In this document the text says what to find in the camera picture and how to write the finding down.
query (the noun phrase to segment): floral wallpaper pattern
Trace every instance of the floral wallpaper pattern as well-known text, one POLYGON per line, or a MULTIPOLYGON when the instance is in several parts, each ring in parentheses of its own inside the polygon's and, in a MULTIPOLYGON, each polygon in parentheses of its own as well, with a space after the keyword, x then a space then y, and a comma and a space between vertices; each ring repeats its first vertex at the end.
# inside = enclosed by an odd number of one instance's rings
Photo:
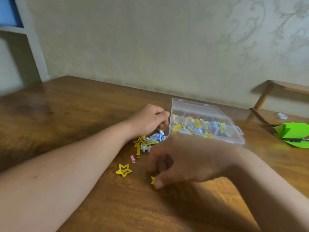
MULTIPOLYGON (((252 107, 273 79, 309 86, 309 0, 28 0, 51 77, 252 107)), ((309 117, 308 97, 265 109, 309 117)))

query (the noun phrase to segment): yellow star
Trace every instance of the yellow star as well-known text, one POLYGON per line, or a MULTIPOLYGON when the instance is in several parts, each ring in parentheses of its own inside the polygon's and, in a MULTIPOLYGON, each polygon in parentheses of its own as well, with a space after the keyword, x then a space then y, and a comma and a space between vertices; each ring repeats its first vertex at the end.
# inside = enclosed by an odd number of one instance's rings
POLYGON ((132 170, 129 169, 129 164, 126 164, 125 166, 119 164, 119 170, 116 171, 117 174, 121 174, 123 177, 126 177, 126 175, 131 172, 132 170))
POLYGON ((151 177, 151 179, 152 179, 151 185, 154 185, 155 184, 155 177, 151 177))

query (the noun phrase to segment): green object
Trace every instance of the green object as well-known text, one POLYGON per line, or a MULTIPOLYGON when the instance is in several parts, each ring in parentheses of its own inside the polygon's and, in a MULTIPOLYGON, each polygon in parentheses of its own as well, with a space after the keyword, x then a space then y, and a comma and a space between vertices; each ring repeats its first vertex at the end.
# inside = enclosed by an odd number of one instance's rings
MULTIPOLYGON (((309 136, 309 124, 305 123, 284 123, 274 127, 274 129, 277 131, 275 135, 281 140, 282 138, 306 138, 309 136)), ((283 141, 295 147, 309 148, 309 142, 283 141)))

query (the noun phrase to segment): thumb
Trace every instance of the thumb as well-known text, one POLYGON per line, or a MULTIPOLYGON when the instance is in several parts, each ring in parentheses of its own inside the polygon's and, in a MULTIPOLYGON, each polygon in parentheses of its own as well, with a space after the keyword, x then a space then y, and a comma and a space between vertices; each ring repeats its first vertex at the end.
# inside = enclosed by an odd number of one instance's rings
POLYGON ((156 118, 157 118, 158 123, 161 123, 161 122, 167 120, 167 118, 169 116, 170 116, 170 113, 168 111, 163 111, 163 112, 160 112, 159 114, 156 114, 156 118))
POLYGON ((161 189, 170 184, 183 181, 181 173, 179 173, 174 166, 166 171, 161 172, 156 176, 154 180, 154 187, 156 189, 161 189))

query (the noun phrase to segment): plastic organizer box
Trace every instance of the plastic organizer box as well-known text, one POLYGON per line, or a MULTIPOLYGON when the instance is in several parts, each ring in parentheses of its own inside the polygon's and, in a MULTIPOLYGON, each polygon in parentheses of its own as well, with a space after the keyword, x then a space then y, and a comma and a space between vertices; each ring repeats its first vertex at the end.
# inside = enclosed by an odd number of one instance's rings
POLYGON ((234 144, 245 144, 243 133, 218 107, 173 98, 168 136, 199 135, 234 144))

